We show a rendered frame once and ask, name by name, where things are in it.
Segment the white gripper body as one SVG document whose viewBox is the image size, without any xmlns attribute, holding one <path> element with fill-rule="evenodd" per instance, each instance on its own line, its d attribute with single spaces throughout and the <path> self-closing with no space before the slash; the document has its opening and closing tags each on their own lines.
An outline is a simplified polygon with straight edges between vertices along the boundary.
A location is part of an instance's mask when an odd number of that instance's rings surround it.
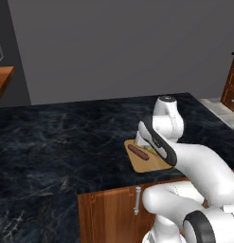
<svg viewBox="0 0 234 243">
<path fill-rule="evenodd" d="M 139 147 L 150 147 L 150 144 L 140 136 L 139 132 L 136 132 L 135 145 Z"/>
</svg>

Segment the brown sausage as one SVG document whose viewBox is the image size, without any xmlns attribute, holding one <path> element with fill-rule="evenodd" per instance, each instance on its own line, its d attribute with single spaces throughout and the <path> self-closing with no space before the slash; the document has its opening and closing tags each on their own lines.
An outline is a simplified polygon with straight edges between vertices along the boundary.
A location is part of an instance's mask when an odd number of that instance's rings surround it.
<svg viewBox="0 0 234 243">
<path fill-rule="evenodd" d="M 128 148 L 134 153 L 136 154 L 138 157 L 140 157 L 143 160 L 148 160 L 149 156 L 144 153 L 143 151 L 141 151 L 140 149 L 136 148 L 135 146 L 133 146 L 132 144 L 128 144 Z"/>
</svg>

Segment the wooden cutting board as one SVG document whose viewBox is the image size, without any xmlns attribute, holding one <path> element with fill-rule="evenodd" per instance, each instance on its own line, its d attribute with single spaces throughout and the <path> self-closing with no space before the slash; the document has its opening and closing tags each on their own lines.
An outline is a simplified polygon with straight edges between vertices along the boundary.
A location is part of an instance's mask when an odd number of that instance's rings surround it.
<svg viewBox="0 0 234 243">
<path fill-rule="evenodd" d="M 146 153 L 149 156 L 148 160 L 143 160 L 140 157 L 138 157 L 136 154 L 134 154 L 129 148 L 128 144 L 132 144 L 136 148 L 140 149 L 144 153 Z M 134 140 L 126 140 L 124 141 L 124 146 L 127 151 L 127 154 L 129 156 L 129 159 L 132 163 L 132 166 L 134 170 L 137 173 L 148 173 L 153 171 L 161 171 L 161 170 L 167 170 L 171 167 L 162 159 L 160 158 L 156 153 L 152 154 L 149 151 L 143 149 L 143 147 L 139 147 L 135 145 Z"/>
</svg>

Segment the wooden cupboard door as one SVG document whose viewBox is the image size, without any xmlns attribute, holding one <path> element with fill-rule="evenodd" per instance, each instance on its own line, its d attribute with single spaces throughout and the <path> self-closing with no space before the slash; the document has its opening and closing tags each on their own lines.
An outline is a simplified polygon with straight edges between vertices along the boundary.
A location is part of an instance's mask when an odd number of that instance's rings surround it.
<svg viewBox="0 0 234 243">
<path fill-rule="evenodd" d="M 78 195 L 81 243 L 141 243 L 154 215 L 139 202 L 136 186 Z"/>
</svg>

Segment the brown wooden shelf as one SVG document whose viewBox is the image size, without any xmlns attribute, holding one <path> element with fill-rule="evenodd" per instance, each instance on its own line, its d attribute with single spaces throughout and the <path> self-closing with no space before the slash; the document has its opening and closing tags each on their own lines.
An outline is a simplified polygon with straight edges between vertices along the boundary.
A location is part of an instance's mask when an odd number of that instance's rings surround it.
<svg viewBox="0 0 234 243">
<path fill-rule="evenodd" d="M 14 75 L 13 66 L 0 66 L 0 100 Z"/>
</svg>

